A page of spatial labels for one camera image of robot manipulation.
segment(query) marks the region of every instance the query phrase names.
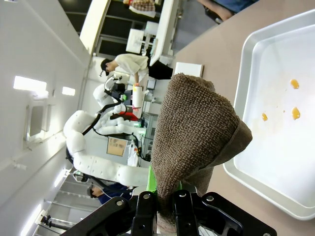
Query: red object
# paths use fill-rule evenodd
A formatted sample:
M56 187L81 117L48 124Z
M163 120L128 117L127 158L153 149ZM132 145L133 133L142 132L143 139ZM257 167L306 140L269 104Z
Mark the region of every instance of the red object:
M138 121L139 120L132 112L126 112L126 113L120 112L119 114L130 117L130 118L128 118L128 120L132 120L132 121Z

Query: white robot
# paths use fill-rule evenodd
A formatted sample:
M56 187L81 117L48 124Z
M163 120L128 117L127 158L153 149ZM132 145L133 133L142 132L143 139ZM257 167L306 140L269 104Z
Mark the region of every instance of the white robot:
M105 85L98 86L93 93L94 98L103 108L105 105L117 103L117 100L104 92L104 88L110 90L113 86L113 79L108 79ZM139 128L134 121L124 120L122 117L109 118L113 114L126 111L123 104L119 104L111 111L101 117L95 124L94 129L101 135L110 134L133 134L140 140L145 135L146 129ZM96 178L108 181L119 182L125 186L146 186L149 169L122 165L102 157L89 155L85 150L85 139L83 131L86 130L95 120L98 114L90 115L85 111L76 111L66 122L63 132L66 136L66 145L73 157L73 165L78 171Z

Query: person with dark hair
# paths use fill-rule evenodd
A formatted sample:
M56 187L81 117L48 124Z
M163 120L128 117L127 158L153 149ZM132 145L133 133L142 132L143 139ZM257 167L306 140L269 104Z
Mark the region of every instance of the person with dark hair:
M162 62L157 61L150 66L148 57L136 54L120 54L114 60L103 60L100 66L106 75L119 66L130 74L130 80L134 79L134 83L139 83L147 74L157 80L169 80L173 74L173 69Z
M259 0L198 0L202 5L219 15L223 21L257 1Z
M125 8L130 11L154 18L156 6L154 0L123 0Z
M114 184L110 185L110 187L112 189L115 189L115 190L127 190L128 189L128 187L123 186L120 183L114 183ZM107 201L109 201L110 199L112 199L113 197L117 197L117 196L121 196L127 200L129 200L131 198L131 195L129 193L118 193L118 192L113 192L113 191L109 191L106 189L101 189L98 186L95 186L93 183L88 188L87 194L91 198L98 198L98 200L100 201L101 204L104 204Z

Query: white tray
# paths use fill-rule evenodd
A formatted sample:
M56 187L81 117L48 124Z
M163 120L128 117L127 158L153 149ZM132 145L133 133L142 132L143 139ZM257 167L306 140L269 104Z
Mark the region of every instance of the white tray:
M293 107L299 119L293 120ZM314 218L315 10L246 39L234 108L253 140L225 171L292 217Z

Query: white shirt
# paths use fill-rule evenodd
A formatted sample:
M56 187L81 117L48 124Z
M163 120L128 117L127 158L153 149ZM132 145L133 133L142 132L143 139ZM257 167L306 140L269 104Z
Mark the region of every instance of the white shirt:
M155 11L139 11L136 8L134 8L133 6L129 6L129 10L134 12L134 13L145 15L145 16L152 17L152 18L154 18L156 16Z
M118 66L125 72L130 74L130 83L134 83L134 74L138 72L139 82L149 74L148 57L139 56L135 54L120 54L116 56L115 61Z

